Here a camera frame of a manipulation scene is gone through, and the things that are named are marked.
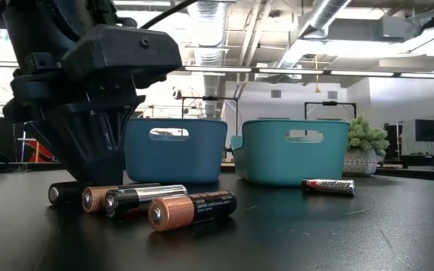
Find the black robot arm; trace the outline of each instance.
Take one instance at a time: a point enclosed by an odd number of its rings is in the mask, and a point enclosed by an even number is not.
[[[20,68],[3,112],[84,184],[121,184],[136,88],[182,66],[168,34],[136,28],[109,0],[0,0]]]

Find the battery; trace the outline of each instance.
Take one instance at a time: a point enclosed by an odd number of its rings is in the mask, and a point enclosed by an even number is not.
[[[148,210],[154,198],[186,194],[187,189],[183,185],[110,190],[105,198],[106,215],[109,218],[121,218],[134,212]]]
[[[302,187],[307,192],[340,193],[354,196],[353,180],[325,180],[325,179],[304,179]]]
[[[153,199],[148,220],[155,231],[176,229],[212,218],[226,217],[237,208],[237,199],[230,191],[195,193]]]
[[[110,185],[100,187],[87,187],[81,194],[81,205],[85,212],[96,212],[105,208],[106,192],[110,190],[126,189],[126,188],[143,188],[160,186],[158,183],[150,184],[128,184],[128,185]]]
[[[48,188],[48,200],[54,206],[69,202],[78,202],[83,189],[84,186],[80,186],[77,181],[54,183]]]

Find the desk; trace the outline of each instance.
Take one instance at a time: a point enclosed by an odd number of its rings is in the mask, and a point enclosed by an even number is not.
[[[434,181],[356,179],[356,197],[304,196],[223,173],[236,212],[153,233],[144,217],[48,207],[64,171],[0,174],[0,270],[434,270]]]

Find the air duct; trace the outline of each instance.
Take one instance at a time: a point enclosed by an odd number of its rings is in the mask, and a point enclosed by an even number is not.
[[[351,0],[316,0],[313,10],[305,14],[307,21],[298,28],[298,40],[284,53],[284,56],[276,62],[274,68],[291,69],[305,55],[309,46],[313,43],[299,38],[309,35],[317,30],[329,27],[340,10],[345,8]]]
[[[228,2],[197,2],[188,7],[194,27],[193,42],[195,65],[219,66],[224,61],[225,20]],[[219,87],[221,77],[203,75],[203,96],[224,96],[224,87]],[[222,102],[203,102],[204,117],[220,118]]]

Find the blue basket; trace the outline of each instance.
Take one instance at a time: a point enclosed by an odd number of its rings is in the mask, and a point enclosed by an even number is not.
[[[158,128],[180,133],[155,134]],[[128,177],[161,184],[218,181],[226,135],[220,120],[132,119],[125,132]]]
[[[301,185],[303,178],[341,178],[349,123],[330,120],[251,120],[233,136],[236,173],[259,184]],[[286,137],[291,130],[319,131]]]

